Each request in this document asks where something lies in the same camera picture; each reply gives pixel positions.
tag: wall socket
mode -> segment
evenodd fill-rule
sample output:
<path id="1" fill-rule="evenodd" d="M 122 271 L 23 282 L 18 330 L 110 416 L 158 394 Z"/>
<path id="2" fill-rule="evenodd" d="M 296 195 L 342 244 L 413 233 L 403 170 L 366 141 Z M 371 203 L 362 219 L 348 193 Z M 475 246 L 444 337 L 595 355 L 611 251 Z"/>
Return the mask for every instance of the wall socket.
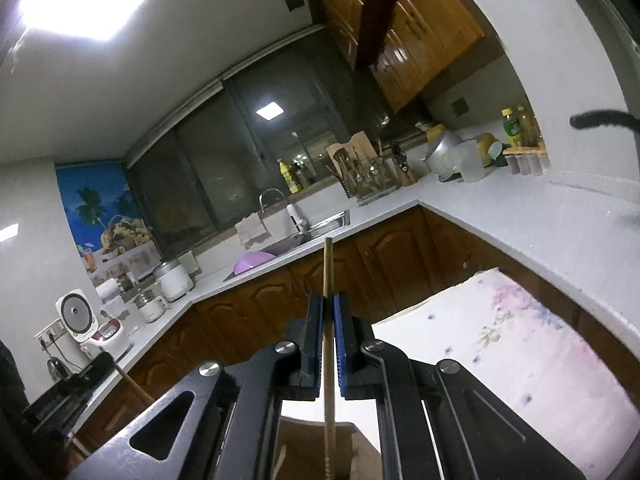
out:
<path id="1" fill-rule="evenodd" d="M 63 335 L 66 334 L 66 328 L 62 324 L 60 318 L 57 318 L 53 323 L 47 326 L 44 330 L 38 332 L 35 335 L 35 338 L 38 341 L 38 345 L 42 348 L 41 341 L 44 342 L 45 348 L 49 348 L 52 345 L 52 341 L 49 337 L 49 334 L 53 334 L 54 341 L 60 339 Z"/>

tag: poster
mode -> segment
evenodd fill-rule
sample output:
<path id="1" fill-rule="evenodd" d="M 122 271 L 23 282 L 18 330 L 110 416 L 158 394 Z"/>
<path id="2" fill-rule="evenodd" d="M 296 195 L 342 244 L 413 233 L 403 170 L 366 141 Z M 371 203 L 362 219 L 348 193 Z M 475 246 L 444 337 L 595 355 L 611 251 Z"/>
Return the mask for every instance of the poster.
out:
<path id="1" fill-rule="evenodd" d="M 58 187 L 79 257 L 94 286 L 132 272 L 140 279 L 160 263 L 119 162 L 56 167 Z"/>

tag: stainless steel sink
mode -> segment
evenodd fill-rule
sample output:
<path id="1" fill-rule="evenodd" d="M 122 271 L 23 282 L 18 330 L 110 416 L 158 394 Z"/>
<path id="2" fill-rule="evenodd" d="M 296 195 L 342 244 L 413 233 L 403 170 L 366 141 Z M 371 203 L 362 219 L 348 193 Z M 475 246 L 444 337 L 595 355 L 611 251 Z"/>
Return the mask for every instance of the stainless steel sink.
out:
<path id="1" fill-rule="evenodd" d="M 336 229 L 349 225 L 349 223 L 349 211 L 343 211 L 337 215 L 330 216 L 329 218 L 325 218 L 324 220 L 313 224 L 305 234 L 296 233 L 294 235 L 289 235 L 286 238 L 278 240 L 270 246 L 264 247 L 260 250 L 265 253 L 273 254 L 273 256 L 277 258 L 278 256 L 282 256 L 302 244 L 315 240 L 316 238 L 323 237 Z M 231 274 L 229 274 L 223 281 L 228 282 L 228 280 L 231 280 L 236 276 L 239 276 L 239 274 L 231 272 Z"/>

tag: silver screw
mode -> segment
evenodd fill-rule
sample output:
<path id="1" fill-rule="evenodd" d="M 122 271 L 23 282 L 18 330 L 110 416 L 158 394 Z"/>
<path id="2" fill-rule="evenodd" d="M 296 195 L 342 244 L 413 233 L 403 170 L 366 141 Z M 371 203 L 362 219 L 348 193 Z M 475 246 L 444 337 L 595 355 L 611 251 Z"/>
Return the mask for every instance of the silver screw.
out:
<path id="1" fill-rule="evenodd" d="M 362 347 L 369 352 L 380 352 L 385 347 L 385 342 L 380 339 L 371 339 L 362 343 Z"/>
<path id="2" fill-rule="evenodd" d="M 278 341 L 276 343 L 276 352 L 278 354 L 288 355 L 296 351 L 296 344 L 293 341 Z"/>
<path id="3" fill-rule="evenodd" d="M 204 361 L 198 371 L 202 376 L 211 377 L 220 371 L 220 365 L 215 361 Z"/>
<path id="4" fill-rule="evenodd" d="M 446 374 L 455 374 L 460 371 L 460 363 L 453 359 L 443 359 L 440 361 L 440 370 Z"/>

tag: ceiling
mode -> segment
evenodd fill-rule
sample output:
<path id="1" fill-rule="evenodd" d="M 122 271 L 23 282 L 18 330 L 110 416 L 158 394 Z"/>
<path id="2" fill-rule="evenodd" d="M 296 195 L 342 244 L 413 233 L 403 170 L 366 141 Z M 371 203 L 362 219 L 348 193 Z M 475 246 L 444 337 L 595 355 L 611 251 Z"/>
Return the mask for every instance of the ceiling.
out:
<path id="1" fill-rule="evenodd" d="M 28 30 L 0 66 L 0 164 L 121 158 L 218 74 L 311 21 L 284 0 L 146 0 L 107 42 Z"/>

